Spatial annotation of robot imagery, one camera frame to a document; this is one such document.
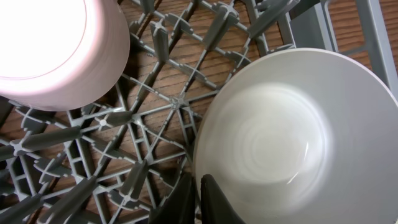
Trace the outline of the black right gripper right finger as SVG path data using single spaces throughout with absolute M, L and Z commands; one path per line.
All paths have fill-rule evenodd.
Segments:
M 200 193 L 203 224 L 245 224 L 212 175 L 206 174 L 201 178 Z

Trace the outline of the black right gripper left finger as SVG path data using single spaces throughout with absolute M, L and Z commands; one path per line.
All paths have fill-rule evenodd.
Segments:
M 150 212 L 148 224 L 194 224 L 195 195 L 192 175 L 186 173 L 163 206 Z

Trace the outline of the grey small bowl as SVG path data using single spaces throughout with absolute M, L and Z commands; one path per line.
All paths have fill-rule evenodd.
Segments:
M 212 100 L 193 173 L 246 223 L 395 223 L 397 100 L 344 55 L 270 54 Z

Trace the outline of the pink bowl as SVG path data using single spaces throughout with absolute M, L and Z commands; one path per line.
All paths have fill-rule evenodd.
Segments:
M 115 0 L 1 1 L 1 95 L 22 105 L 65 111 L 98 100 L 129 50 Z

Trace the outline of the grey dishwasher rack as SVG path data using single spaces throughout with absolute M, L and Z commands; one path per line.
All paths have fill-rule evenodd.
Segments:
M 331 1 L 117 1 L 130 50 L 98 100 L 45 111 L 1 95 L 2 223 L 148 223 L 192 175 L 212 100 L 240 70 L 283 50 L 313 48 L 372 71 L 397 100 L 378 1 L 356 1 L 364 45 L 340 52 Z

